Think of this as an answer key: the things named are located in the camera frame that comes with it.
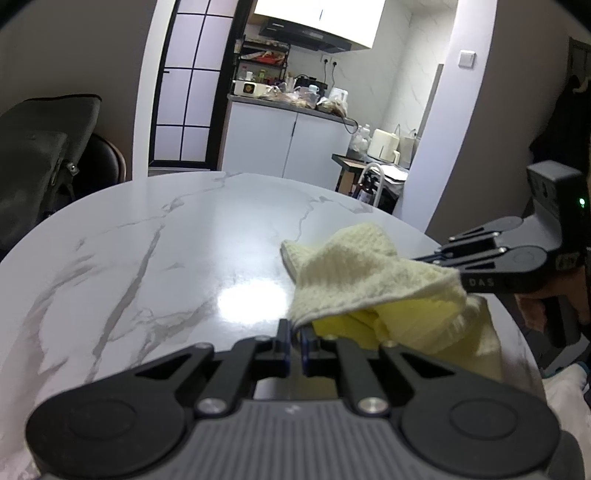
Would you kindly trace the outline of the person's right hand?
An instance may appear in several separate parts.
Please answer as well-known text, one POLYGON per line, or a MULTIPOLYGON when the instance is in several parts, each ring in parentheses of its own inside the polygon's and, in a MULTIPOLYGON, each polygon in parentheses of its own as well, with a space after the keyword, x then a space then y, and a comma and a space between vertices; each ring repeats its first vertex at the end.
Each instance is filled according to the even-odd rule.
POLYGON ((550 305, 558 297, 565 297, 574 308, 581 323, 590 322, 590 307, 583 267, 573 273, 552 280, 533 293, 517 294, 515 300, 529 329, 543 332, 551 315, 550 305))

